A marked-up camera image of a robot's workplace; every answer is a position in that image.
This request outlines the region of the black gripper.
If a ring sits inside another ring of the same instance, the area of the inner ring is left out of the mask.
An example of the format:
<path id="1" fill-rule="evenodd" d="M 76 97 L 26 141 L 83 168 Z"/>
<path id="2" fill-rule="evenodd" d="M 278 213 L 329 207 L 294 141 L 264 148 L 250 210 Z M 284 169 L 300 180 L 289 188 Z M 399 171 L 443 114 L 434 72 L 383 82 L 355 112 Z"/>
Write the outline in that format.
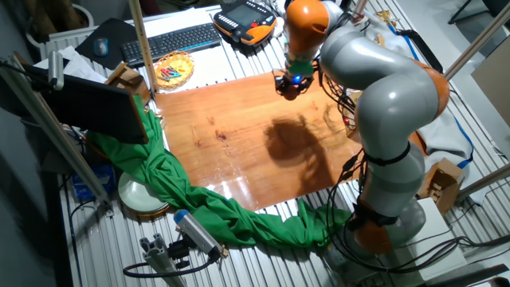
<path id="1" fill-rule="evenodd" d="M 285 89 L 288 88 L 298 89 L 298 94 L 303 94 L 308 91 L 314 81 L 313 76 L 290 74 L 287 71 L 281 71 L 280 75 L 275 75 L 274 80 L 276 93 L 280 96 L 284 96 Z"/>

